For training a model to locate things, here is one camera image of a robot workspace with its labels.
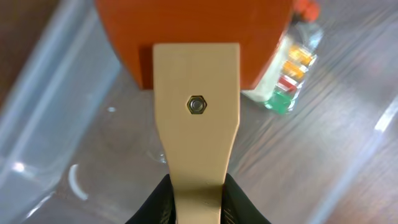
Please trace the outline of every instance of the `tan plastic handle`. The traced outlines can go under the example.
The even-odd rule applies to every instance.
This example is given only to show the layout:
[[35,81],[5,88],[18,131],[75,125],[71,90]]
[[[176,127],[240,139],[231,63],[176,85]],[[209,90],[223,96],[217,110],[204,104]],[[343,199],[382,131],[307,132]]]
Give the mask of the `tan plastic handle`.
[[[155,118],[177,223],[219,224],[239,126],[239,44],[157,44],[153,53]],[[202,101],[190,108],[192,96],[204,98],[204,111]]]

